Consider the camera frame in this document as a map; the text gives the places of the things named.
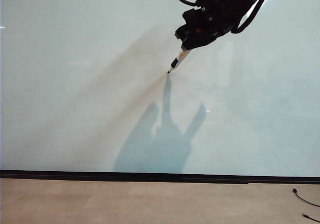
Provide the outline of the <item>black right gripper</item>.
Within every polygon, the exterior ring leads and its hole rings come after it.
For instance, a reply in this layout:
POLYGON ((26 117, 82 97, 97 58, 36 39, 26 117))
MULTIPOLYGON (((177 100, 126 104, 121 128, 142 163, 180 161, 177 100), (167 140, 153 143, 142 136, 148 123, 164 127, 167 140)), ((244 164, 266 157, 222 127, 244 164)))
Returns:
POLYGON ((182 14, 185 24, 174 33, 182 41, 182 50, 206 46, 229 32, 238 33, 240 9, 239 5, 217 5, 185 11, 182 14))

